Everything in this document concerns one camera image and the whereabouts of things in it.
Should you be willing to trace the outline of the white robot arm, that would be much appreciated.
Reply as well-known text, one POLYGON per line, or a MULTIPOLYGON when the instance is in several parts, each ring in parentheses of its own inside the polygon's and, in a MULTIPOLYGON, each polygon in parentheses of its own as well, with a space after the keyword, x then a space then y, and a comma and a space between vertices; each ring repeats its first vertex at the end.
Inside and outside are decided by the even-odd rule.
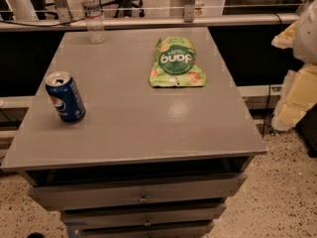
POLYGON ((286 74, 271 120, 275 130, 288 131, 317 103, 317 0, 271 44, 292 48, 294 57, 303 62, 298 72, 290 70, 286 74))

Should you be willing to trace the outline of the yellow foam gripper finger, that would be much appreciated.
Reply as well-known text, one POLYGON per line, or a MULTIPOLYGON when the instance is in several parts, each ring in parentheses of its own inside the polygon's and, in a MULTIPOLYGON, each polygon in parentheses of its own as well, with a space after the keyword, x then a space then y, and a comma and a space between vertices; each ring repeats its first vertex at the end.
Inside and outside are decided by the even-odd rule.
POLYGON ((293 22, 290 26, 288 26, 284 31, 275 36, 271 44, 279 49, 292 49, 293 48, 293 39, 294 32, 298 22, 293 22))
POLYGON ((317 65, 305 64, 290 70, 284 78, 280 99, 273 111, 271 126, 277 131, 295 127, 317 103, 317 65))

